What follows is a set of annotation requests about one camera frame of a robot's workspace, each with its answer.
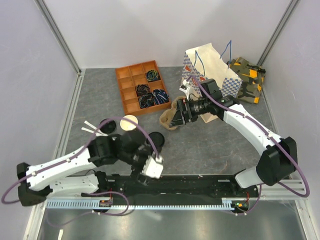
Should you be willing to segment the cardboard cup carrier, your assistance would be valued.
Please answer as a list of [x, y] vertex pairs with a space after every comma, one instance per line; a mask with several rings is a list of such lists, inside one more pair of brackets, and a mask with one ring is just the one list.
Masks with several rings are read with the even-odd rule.
[[[186, 96], [178, 96], [178, 97], [176, 97], [175, 99], [186, 99], [186, 98], [187, 98]], [[169, 130], [169, 131], [173, 131], [173, 130], [175, 130], [175, 129], [178, 128], [178, 126], [169, 126], [169, 123], [170, 123], [170, 121], [172, 120], [172, 118], [173, 118], [173, 116], [174, 116], [174, 115], [172, 115], [171, 107], [170, 107], [170, 109], [165, 110], [165, 111], [161, 114], [161, 116], [159, 117], [159, 123], [160, 123], [165, 129], [167, 129], [167, 130]]]

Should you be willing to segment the black plastic cup lid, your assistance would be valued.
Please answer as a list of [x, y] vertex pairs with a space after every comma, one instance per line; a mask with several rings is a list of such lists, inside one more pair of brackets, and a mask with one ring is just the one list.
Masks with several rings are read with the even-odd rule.
[[114, 120], [111, 120], [110, 122], [104, 124], [101, 128], [100, 131], [104, 134], [112, 134], [115, 130], [117, 129], [117, 124]]

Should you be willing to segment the paper cup front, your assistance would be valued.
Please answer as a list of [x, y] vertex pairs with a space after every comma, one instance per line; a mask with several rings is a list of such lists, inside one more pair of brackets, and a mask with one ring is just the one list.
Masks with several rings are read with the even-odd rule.
[[156, 149], [159, 154], [162, 152], [163, 147], [164, 147], [164, 143], [156, 145]]

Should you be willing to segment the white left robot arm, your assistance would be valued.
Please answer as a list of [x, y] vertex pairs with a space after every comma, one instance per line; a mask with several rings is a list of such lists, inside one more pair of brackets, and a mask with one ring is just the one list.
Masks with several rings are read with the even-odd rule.
[[63, 191], [104, 197], [110, 191], [105, 174], [96, 173], [90, 183], [76, 183], [73, 174], [113, 165], [117, 161], [130, 165], [134, 176], [159, 179], [163, 171], [163, 157], [150, 135], [134, 129], [124, 134], [97, 136], [77, 150], [49, 162], [18, 164], [18, 199], [22, 206], [30, 207]]

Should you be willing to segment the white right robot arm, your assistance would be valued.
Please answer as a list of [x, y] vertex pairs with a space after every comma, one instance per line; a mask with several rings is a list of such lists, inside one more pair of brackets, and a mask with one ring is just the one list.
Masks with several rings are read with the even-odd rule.
[[214, 79], [200, 84], [201, 97], [179, 99], [169, 127], [193, 123], [199, 115], [210, 113], [241, 133], [260, 155], [257, 166], [240, 171], [229, 191], [242, 196], [248, 187], [266, 184], [273, 186], [296, 171], [297, 144], [291, 137], [282, 138], [261, 125], [232, 95], [223, 96]]

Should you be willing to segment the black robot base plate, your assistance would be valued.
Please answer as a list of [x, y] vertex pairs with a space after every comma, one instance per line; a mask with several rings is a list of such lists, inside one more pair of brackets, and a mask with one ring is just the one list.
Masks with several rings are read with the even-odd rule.
[[103, 172], [94, 174], [98, 179], [98, 190], [94, 194], [123, 199], [115, 192], [124, 194], [131, 204], [200, 204], [220, 202], [222, 198], [256, 198], [258, 187], [241, 188], [233, 175], [165, 175], [160, 179], [149, 179], [142, 185], [130, 176]]

